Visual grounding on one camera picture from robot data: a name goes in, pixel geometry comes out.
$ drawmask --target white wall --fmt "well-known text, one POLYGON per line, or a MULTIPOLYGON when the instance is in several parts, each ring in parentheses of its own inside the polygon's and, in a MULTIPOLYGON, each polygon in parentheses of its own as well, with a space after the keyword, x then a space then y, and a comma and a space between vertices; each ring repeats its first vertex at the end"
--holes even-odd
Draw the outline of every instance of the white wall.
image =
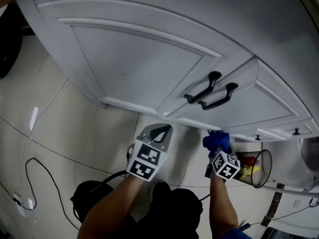
MULTIPOLYGON (((302 189, 289 186, 286 186, 285 189, 302 191, 302 189)), ((311 192, 319 192, 319 187, 311 190, 311 192)), ((310 197, 283 194, 274 219, 307 207, 310 199, 310 197), (294 207, 295 201, 301 201, 298 207, 294 207)), ((319 206, 305 209, 276 221, 271 221, 269 226, 293 235, 317 238, 319 236, 319 206)))

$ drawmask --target drawer handle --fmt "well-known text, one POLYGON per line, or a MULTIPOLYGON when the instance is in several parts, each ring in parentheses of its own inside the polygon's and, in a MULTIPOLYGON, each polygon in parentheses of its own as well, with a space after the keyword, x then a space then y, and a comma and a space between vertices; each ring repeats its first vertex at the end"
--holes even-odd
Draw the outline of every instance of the drawer handle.
POLYGON ((301 135, 301 134, 299 133, 299 128, 295 128, 295 132, 293 133, 293 135, 301 135))
POLYGON ((228 102, 230 100, 230 98, 231 98, 231 95, 232 95, 233 91, 235 89, 237 89, 237 88, 238 88, 238 84, 237 83, 228 83, 226 85, 227 94, 226 94, 226 96, 223 99, 218 100, 218 101, 216 101, 216 102, 214 102, 214 103, 212 103, 212 104, 210 104, 208 106, 207 106, 207 103, 204 102, 204 101, 199 101, 198 103, 201 105, 201 107, 205 111, 206 110, 210 110, 210 109, 214 109, 214 108, 216 108, 216 107, 218 107, 220 105, 223 105, 224 103, 228 102))
POLYGON ((209 75, 208 75, 209 86, 206 89, 204 89, 202 92, 198 93, 195 97, 193 97, 192 95, 189 95, 189 94, 185 94, 184 97, 187 99, 187 102, 189 104, 194 104, 198 100, 201 100, 204 97, 206 97, 207 95, 209 95, 214 90, 215 83, 220 77, 221 77, 220 72, 213 71, 213 72, 209 73, 209 75))

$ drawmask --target black object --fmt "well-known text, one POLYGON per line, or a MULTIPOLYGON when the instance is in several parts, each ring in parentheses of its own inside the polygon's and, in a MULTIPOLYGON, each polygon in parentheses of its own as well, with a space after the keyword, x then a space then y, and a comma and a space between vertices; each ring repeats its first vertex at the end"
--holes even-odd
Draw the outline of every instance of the black object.
POLYGON ((228 83, 226 85, 226 90, 227 90, 227 94, 226 96, 221 99, 221 100, 218 100, 210 105, 207 106, 207 102, 204 102, 204 101, 199 101, 198 103, 202 106, 203 110, 210 110, 210 109, 214 109, 220 105, 223 105, 224 103, 228 102, 231 98, 231 95, 233 93, 233 91, 235 89, 238 88, 238 84, 237 83, 228 83))
POLYGON ((295 132, 293 133, 293 135, 300 135, 299 128, 295 128, 295 132))
POLYGON ((74 201, 76 201, 76 200, 79 199, 79 198, 86 197, 88 194, 91 194, 93 191, 98 190, 98 188, 99 188, 101 185, 106 184, 106 183, 108 183, 109 181, 113 180, 114 178, 119 177, 119 176, 121 176, 121 175, 125 175, 125 174, 127 174, 127 173, 128 173, 127 171, 123 170, 123 171, 117 172, 117 173, 115 173, 115 174, 112 174, 111 176, 109 176, 108 178, 106 178, 104 181, 99 182, 99 185, 97 185, 95 188, 92 188, 92 189, 90 189, 90 190, 87 191, 87 192, 79 191, 79 192, 81 192, 81 194, 80 194, 79 192, 76 194, 76 191, 75 191, 73 197, 71 197, 70 200, 71 200, 72 202, 74 202, 74 201))
POLYGON ((171 193, 171 189, 166 182, 157 182, 152 190, 152 201, 158 202, 165 199, 171 193))
POLYGON ((215 83, 220 77, 221 77, 220 72, 213 71, 213 72, 209 73, 208 87, 206 89, 204 89, 202 92, 198 93, 195 97, 188 95, 188 94, 185 94, 184 97, 187 99, 187 102, 189 104, 194 104, 197 101, 199 101, 199 100, 203 99, 204 97, 206 97, 207 95, 209 95, 214 90, 215 83))
POLYGON ((150 211, 138 222, 139 238, 197 239, 203 211, 198 197, 188 189, 175 189, 159 197, 155 193, 154 188, 150 211))
POLYGON ((18 8, 9 4, 0 17, 0 78, 12 68, 21 48, 21 34, 18 27, 18 8))
POLYGON ((74 216, 81 222, 84 222, 86 215, 92 207, 102 198, 108 195, 113 188, 108 184, 101 184, 100 181, 85 181, 82 182, 71 197, 73 202, 74 216))

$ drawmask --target power cord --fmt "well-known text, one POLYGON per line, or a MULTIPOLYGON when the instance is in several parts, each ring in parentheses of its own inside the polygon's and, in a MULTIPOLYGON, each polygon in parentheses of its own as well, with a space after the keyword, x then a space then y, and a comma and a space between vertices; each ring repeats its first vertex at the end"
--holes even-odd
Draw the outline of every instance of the power cord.
POLYGON ((206 197, 203 197, 202 199, 199 199, 200 201, 205 200, 206 198, 208 198, 210 196, 210 194, 208 194, 206 197))
POLYGON ((128 172, 126 170, 123 170, 123 171, 120 171, 120 172, 117 172, 115 174, 112 174, 111 176, 109 176, 108 178, 106 178, 104 181, 102 181, 97 187, 95 187, 94 189, 91 189, 90 191, 82 194, 82 195, 74 195, 73 197, 71 197, 71 201, 75 200, 76 198, 81 198, 81 197, 85 197, 86 195, 90 194, 91 192, 93 192, 94 190, 98 189, 102 184, 106 184, 108 183, 109 181, 113 180, 114 178, 116 177, 119 177, 119 176, 122 176, 122 175, 125 175, 127 174, 128 172))
POLYGON ((61 206, 62 206, 62 210, 63 210, 64 216, 65 216, 66 219, 71 223, 71 225, 72 225, 73 227, 75 227, 77 230, 79 230, 79 229, 70 221, 70 219, 66 216, 66 213, 65 213, 65 210, 64 210, 64 207, 63 207, 63 204, 62 204, 62 199, 61 199, 60 190, 59 190, 58 186, 56 185, 56 183, 55 183, 55 181, 54 181, 54 179, 53 179, 53 176, 51 175, 51 173, 49 172, 49 170, 48 170, 39 160, 37 160, 36 158, 33 157, 33 158, 29 159, 29 160, 25 163, 26 177, 27 177, 28 182, 29 182, 29 184, 30 184, 31 191, 32 191, 32 194, 33 194, 33 197, 34 197, 34 201, 35 201, 35 205, 34 205, 34 207, 33 207, 32 209, 29 209, 29 208, 23 206, 23 205, 20 203, 19 200, 17 200, 16 198, 13 198, 13 197, 10 195, 9 191, 2 185, 1 182, 0 182, 0 185, 4 188, 4 190, 5 190, 5 191, 7 192, 7 194, 10 196, 10 198, 11 198, 13 201, 15 201, 19 206, 21 206, 22 208, 24 208, 24 209, 26 209, 26 210, 28 210, 28 211, 33 211, 33 210, 35 209, 36 205, 37 205, 37 201, 36 201, 36 198, 35 198, 35 195, 34 195, 34 192, 33 192, 33 187, 32 187, 32 184, 31 184, 31 182, 30 182, 29 175, 28 175, 28 170, 27 170, 27 164, 28 164, 30 161, 32 161, 32 160, 35 160, 36 162, 38 162, 38 163, 48 172, 48 174, 50 175, 50 177, 51 177, 51 179, 52 179, 52 181, 53 181, 53 183, 54 183, 54 185, 55 185, 55 188, 56 188, 56 190, 57 190, 57 192, 58 192, 58 195, 59 195, 59 199, 60 199, 60 203, 61 203, 61 206))

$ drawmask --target black cable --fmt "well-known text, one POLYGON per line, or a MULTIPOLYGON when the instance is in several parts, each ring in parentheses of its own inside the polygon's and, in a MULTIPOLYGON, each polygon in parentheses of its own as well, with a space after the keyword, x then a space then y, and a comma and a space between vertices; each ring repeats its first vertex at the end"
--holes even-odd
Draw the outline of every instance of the black cable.
MULTIPOLYGON (((125 175, 125 174, 128 174, 128 172, 126 170, 123 170, 123 171, 120 171, 120 172, 117 172, 115 174, 112 174, 111 176, 109 176, 108 178, 106 178, 104 181, 102 181, 99 185, 97 185, 94 189, 91 189, 90 191, 82 194, 82 195, 73 195, 73 197, 70 198, 70 200, 73 202, 75 201, 76 199, 78 198, 82 198, 82 197, 85 197, 87 196, 88 194, 91 194, 93 191, 97 190, 101 185, 103 184, 106 184, 108 183, 109 181, 113 180, 114 178, 116 177, 119 177, 121 175, 125 175)), ((78 219, 78 217, 75 215, 75 211, 73 209, 73 214, 74 216, 78 219)))
POLYGON ((62 210, 63 210, 64 216, 65 216, 66 219, 71 223, 71 225, 72 225, 73 227, 75 227, 77 230, 79 230, 79 229, 70 221, 70 219, 66 216, 66 213, 65 213, 65 210, 64 210, 64 207, 63 207, 63 204, 62 204, 61 194, 60 194, 60 191, 59 191, 58 186, 56 185, 56 183, 55 183, 55 181, 54 181, 54 179, 53 179, 53 176, 51 175, 51 173, 49 172, 49 170, 48 170, 39 160, 37 160, 36 158, 33 157, 33 158, 29 159, 29 160, 25 163, 26 177, 27 177, 28 182, 29 182, 29 184, 30 184, 31 192, 32 192, 32 194, 33 194, 34 201, 35 201, 35 205, 34 205, 33 209, 29 209, 29 208, 23 206, 16 198, 13 198, 13 197, 9 194, 8 190, 7 190, 7 189, 2 185, 2 183, 0 182, 1 186, 4 188, 4 190, 7 192, 7 194, 12 198, 12 200, 14 200, 19 206, 21 206, 22 208, 24 208, 24 209, 26 209, 26 210, 28 210, 28 211, 33 211, 33 210, 35 209, 36 205, 37 205, 37 201, 36 201, 36 198, 35 198, 35 195, 34 195, 34 192, 33 192, 32 184, 31 184, 30 179, 29 179, 28 170, 27 170, 27 168, 26 168, 27 164, 28 164, 31 160, 35 160, 36 162, 38 162, 38 163, 48 172, 48 174, 50 175, 50 177, 51 177, 51 179, 52 179, 52 181, 53 181, 53 183, 54 183, 54 185, 55 185, 55 188, 56 188, 56 190, 57 190, 57 192, 58 192, 58 195, 59 195, 59 199, 60 199, 60 203, 61 203, 61 206, 62 206, 62 210))
POLYGON ((310 200, 310 202, 309 202, 309 207, 310 208, 314 208, 314 207, 317 207, 317 206, 319 206, 319 198, 317 199, 317 201, 316 201, 316 203, 315 204, 313 204, 313 205, 310 205, 311 204, 311 202, 313 201, 313 197, 311 198, 311 200, 310 200))
POLYGON ((202 199, 199 199, 200 201, 205 200, 206 198, 208 198, 210 196, 210 194, 208 194, 206 197, 203 197, 202 199))

